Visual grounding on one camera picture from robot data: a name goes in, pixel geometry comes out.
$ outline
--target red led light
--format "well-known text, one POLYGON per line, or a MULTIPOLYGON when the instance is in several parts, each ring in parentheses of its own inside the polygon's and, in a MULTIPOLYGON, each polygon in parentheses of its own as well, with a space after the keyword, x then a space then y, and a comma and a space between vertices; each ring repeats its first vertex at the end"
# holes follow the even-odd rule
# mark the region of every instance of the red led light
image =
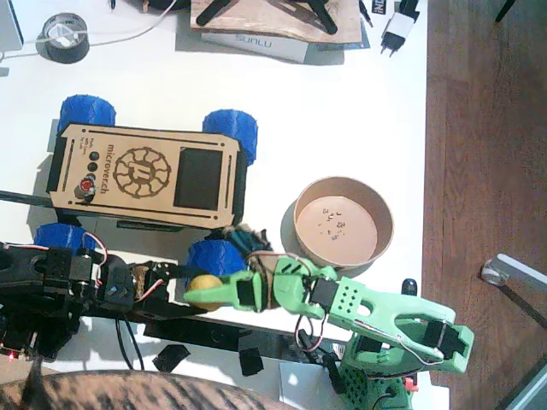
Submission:
POLYGON ((79 188, 84 192, 89 192, 91 188, 93 188, 93 181, 90 179, 82 179, 79 183, 79 188))

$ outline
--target black screen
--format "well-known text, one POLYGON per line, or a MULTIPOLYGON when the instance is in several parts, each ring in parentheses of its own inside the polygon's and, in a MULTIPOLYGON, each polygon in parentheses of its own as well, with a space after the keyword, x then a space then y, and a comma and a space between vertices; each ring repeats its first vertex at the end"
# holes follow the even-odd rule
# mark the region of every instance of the black screen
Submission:
POLYGON ((174 206, 216 211, 221 186, 222 151, 180 151, 174 206))

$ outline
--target yellow ball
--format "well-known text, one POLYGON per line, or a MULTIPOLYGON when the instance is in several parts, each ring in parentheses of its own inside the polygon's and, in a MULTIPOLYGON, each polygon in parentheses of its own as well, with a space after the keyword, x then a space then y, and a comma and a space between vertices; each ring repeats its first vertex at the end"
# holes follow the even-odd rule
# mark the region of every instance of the yellow ball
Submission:
MULTIPOLYGON (((207 289, 207 288, 214 288, 216 286, 221 286, 222 281, 218 279, 215 275, 199 275, 196 276, 194 279, 191 280, 191 282, 186 287, 186 290, 200 290, 200 289, 207 289)), ((197 308, 209 310, 210 312, 213 312, 214 310, 220 308, 222 306, 222 303, 218 302, 211 302, 211 303, 192 303, 197 308)))

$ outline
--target blue wheel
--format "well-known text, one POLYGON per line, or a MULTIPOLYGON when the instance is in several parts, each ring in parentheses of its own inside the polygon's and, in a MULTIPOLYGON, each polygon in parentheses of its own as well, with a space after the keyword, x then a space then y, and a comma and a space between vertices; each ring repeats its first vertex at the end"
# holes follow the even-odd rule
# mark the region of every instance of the blue wheel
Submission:
POLYGON ((116 112, 114 107, 99 97, 76 95, 62 102, 57 132, 61 132, 70 122, 94 126, 114 126, 116 112))
POLYGON ((235 109, 213 111, 203 120, 203 132, 218 132, 237 139, 247 157, 247 166, 255 162, 258 125, 250 115, 235 109))
POLYGON ((224 276, 246 268, 236 247, 224 240, 205 240, 194 243, 188 250, 189 267, 201 267, 215 275, 224 276))
POLYGON ((73 255, 79 248, 94 249, 97 245, 90 237, 84 236, 84 230, 78 226, 66 224, 42 225, 36 230, 34 244, 40 246, 70 248, 73 255))

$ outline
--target round cardboard bowl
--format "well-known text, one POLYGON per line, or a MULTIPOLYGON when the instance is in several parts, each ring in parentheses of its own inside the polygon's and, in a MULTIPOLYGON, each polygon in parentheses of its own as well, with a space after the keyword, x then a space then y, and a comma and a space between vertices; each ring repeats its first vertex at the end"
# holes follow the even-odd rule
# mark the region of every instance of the round cardboard bowl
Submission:
POLYGON ((342 270, 379 258, 393 238, 393 218, 384 199, 356 179, 319 179, 300 194, 293 221, 297 239, 318 266, 342 270))

